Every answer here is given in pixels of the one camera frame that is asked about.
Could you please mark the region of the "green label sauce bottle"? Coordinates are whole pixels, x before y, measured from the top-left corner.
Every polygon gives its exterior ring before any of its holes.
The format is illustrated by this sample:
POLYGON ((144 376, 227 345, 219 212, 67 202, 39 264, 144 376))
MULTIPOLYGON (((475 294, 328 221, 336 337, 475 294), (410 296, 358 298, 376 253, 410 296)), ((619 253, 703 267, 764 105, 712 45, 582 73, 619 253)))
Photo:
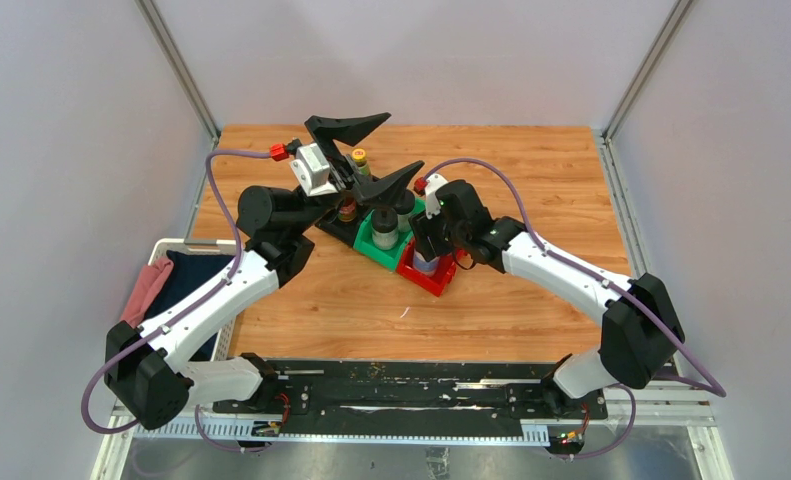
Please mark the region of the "green label sauce bottle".
POLYGON ((351 159, 354 162, 358 172, 368 179, 372 179, 371 169, 368 163, 367 152, 363 148, 355 148, 352 150, 351 159))

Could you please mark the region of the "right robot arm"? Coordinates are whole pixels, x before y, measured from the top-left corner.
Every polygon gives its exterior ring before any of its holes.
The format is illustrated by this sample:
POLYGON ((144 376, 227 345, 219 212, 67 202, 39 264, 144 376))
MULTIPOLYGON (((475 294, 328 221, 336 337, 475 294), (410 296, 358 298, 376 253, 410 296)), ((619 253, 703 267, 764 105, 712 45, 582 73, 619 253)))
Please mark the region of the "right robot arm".
POLYGON ((551 415, 567 417, 582 397, 615 383, 645 388, 684 342, 667 287, 655 275, 630 278, 536 241, 525 223, 492 217, 464 180, 433 174, 416 180, 414 189, 425 202, 410 220, 423 258, 463 252, 549 290, 600 327, 599 346, 564 357, 549 374, 541 393, 551 415))

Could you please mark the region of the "red label sauce bottle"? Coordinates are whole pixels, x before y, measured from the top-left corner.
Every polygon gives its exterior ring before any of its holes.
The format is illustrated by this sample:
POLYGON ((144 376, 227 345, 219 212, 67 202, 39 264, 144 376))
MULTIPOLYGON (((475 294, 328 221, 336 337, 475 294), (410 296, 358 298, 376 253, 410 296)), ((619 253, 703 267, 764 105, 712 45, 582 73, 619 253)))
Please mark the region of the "red label sauce bottle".
POLYGON ((353 222, 357 217, 357 203, 353 198, 344 200, 337 210, 337 219, 343 224, 353 222))

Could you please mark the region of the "squeeze bottle black cap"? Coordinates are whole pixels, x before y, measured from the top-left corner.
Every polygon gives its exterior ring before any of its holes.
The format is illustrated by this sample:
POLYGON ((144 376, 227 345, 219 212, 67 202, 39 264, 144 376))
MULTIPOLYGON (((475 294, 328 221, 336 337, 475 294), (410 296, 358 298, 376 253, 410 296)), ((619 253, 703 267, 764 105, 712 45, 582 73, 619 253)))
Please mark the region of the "squeeze bottle black cap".
POLYGON ((382 251, 395 247, 399 237, 398 215, 393 209, 375 209, 371 217, 372 242, 382 251))
POLYGON ((406 233, 411 230, 409 219, 411 218, 415 205, 415 194, 410 190, 404 191, 396 202, 394 210, 397 214, 398 231, 400 233, 406 233))

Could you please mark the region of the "blue spice jar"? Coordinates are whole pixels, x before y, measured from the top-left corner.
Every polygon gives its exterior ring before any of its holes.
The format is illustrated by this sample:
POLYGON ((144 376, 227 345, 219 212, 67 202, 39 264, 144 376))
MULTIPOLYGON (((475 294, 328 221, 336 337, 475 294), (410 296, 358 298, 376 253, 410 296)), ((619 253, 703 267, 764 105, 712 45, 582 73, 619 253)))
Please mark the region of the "blue spice jar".
POLYGON ((432 277, 436 273, 438 265, 438 257, 425 257, 418 250, 414 251, 412 266, 417 272, 432 277))

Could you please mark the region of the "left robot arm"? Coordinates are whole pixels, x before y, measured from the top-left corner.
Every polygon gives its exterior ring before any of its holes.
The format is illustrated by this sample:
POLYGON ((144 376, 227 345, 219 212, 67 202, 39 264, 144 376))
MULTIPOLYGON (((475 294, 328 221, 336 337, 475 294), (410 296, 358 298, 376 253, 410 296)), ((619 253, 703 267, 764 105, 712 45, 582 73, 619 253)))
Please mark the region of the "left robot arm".
POLYGON ((197 367, 191 358, 230 320, 303 270, 314 249, 307 230, 342 200, 352 198, 372 208, 397 203, 420 162, 374 178, 340 151, 341 145, 359 144, 387 119, 387 113, 309 117, 309 143, 277 144, 268 154, 288 162, 295 188, 250 186, 240 194, 236 210, 225 212, 234 237, 231 261, 162 314, 139 326, 118 322, 110 328, 104 364, 92 380, 107 386, 134 425, 158 429, 199 403, 240 400, 254 413, 275 405, 277 386, 249 360, 197 367))

